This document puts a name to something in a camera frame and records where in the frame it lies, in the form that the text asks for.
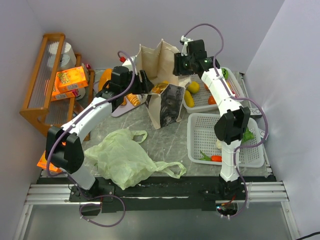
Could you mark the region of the orange gummy snack bag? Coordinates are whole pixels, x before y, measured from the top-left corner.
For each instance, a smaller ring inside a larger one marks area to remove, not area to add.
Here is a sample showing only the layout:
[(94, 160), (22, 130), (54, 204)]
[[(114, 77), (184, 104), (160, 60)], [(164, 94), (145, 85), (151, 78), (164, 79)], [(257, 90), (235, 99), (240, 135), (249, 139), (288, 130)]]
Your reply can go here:
[(152, 92), (154, 94), (161, 94), (166, 88), (167, 86), (169, 85), (169, 82), (168, 81), (162, 81), (158, 84), (156, 84), (153, 88), (152, 88)]

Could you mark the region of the beige canvas tote bag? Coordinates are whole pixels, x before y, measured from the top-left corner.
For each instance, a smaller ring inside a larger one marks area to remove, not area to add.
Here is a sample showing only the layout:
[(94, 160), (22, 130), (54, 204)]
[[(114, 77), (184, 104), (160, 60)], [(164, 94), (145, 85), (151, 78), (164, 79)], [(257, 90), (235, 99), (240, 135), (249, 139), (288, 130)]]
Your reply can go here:
[(140, 45), (136, 55), (136, 69), (145, 71), (154, 85), (144, 104), (156, 130), (181, 121), (186, 85), (191, 79), (173, 74), (178, 52), (177, 47), (162, 39), (155, 49)]

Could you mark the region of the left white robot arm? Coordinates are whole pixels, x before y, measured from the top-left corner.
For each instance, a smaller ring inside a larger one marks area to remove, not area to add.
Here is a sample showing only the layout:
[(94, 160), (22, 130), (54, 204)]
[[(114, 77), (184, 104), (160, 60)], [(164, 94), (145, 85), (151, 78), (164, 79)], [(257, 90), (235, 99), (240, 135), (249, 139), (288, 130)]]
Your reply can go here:
[(49, 128), (45, 148), (47, 163), (60, 168), (83, 190), (96, 188), (96, 178), (84, 165), (82, 142), (98, 123), (123, 103), (126, 95), (148, 94), (153, 87), (145, 70), (114, 67), (111, 79), (84, 110), (63, 126)]

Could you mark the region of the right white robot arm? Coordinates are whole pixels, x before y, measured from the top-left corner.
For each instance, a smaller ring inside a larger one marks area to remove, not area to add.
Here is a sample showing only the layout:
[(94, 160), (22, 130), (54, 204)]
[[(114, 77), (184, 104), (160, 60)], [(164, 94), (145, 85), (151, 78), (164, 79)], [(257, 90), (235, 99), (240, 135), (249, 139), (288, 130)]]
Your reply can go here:
[(216, 58), (209, 57), (202, 39), (192, 40), (181, 37), (182, 50), (174, 55), (175, 76), (197, 74), (207, 85), (217, 103), (220, 118), (214, 126), (214, 132), (221, 141), (222, 165), (220, 177), (225, 182), (236, 181), (240, 174), (237, 169), (237, 153), (243, 135), (247, 129), (250, 109), (234, 98), (223, 76), (223, 71), (216, 66)]

